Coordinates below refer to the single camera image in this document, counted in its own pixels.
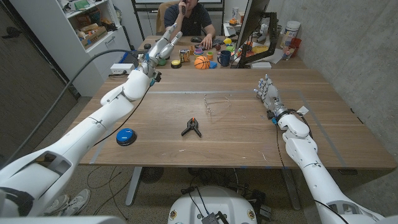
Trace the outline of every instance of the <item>man's hand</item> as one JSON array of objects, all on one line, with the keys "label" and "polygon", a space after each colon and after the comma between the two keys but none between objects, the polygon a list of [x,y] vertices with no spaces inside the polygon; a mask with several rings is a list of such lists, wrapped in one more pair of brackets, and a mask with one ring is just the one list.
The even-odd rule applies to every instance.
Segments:
[{"label": "man's hand", "polygon": [[187,11],[187,8],[189,6],[189,3],[186,4],[185,2],[183,2],[183,0],[180,0],[180,3],[178,4],[178,9],[180,10],[179,14],[182,15],[182,7],[185,7],[185,12]]},{"label": "man's hand", "polygon": [[200,42],[200,45],[206,47],[206,49],[211,49],[213,47],[213,36],[211,34],[207,34],[205,38]]}]

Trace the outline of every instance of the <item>dark shirt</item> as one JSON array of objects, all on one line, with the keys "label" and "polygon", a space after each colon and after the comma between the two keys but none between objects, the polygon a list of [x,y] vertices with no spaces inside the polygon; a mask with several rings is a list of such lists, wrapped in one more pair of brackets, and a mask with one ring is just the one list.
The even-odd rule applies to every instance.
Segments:
[{"label": "dark shirt", "polygon": [[[167,28],[172,26],[177,20],[179,14],[178,4],[170,6],[166,9],[164,14],[164,26]],[[200,26],[203,28],[211,24],[209,13],[200,3],[198,3],[193,9],[189,18],[184,17],[182,20],[182,35],[194,35],[200,34]]]}]

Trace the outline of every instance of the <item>table leg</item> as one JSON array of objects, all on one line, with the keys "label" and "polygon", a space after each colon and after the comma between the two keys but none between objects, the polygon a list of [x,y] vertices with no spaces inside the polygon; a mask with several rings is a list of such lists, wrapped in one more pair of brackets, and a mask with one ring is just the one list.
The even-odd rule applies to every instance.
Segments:
[{"label": "table leg", "polygon": [[131,176],[129,191],[127,192],[126,205],[131,206],[134,202],[134,197],[139,185],[139,177],[141,175],[142,167],[135,167]]},{"label": "table leg", "polygon": [[290,201],[292,202],[292,207],[294,210],[300,210],[301,205],[299,195],[297,194],[295,184],[292,183],[292,181],[294,181],[292,171],[290,169],[282,169],[281,171],[285,180],[287,192],[289,193]]}]

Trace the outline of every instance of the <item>door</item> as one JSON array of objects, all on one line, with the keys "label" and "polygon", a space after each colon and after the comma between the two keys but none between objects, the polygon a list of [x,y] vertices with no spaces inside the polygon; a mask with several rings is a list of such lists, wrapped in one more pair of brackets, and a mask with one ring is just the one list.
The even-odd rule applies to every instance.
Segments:
[{"label": "door", "polygon": [[[15,27],[0,1],[0,35]],[[0,166],[42,119],[65,86],[24,33],[0,37]],[[76,99],[67,91],[52,114],[17,158],[31,153],[73,108]]]}]

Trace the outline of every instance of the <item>man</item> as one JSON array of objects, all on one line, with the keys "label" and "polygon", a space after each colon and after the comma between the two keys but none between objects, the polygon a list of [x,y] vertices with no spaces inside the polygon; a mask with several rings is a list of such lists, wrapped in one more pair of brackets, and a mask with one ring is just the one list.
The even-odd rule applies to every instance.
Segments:
[{"label": "man", "polygon": [[[182,7],[185,7],[185,15],[182,14]],[[178,32],[182,31],[186,36],[200,36],[201,26],[205,28],[206,37],[202,44],[206,49],[211,49],[213,37],[216,36],[216,29],[211,24],[211,19],[207,10],[198,4],[198,0],[180,0],[180,3],[170,6],[164,14],[164,26],[166,30],[177,23],[170,39],[173,39]]]}]

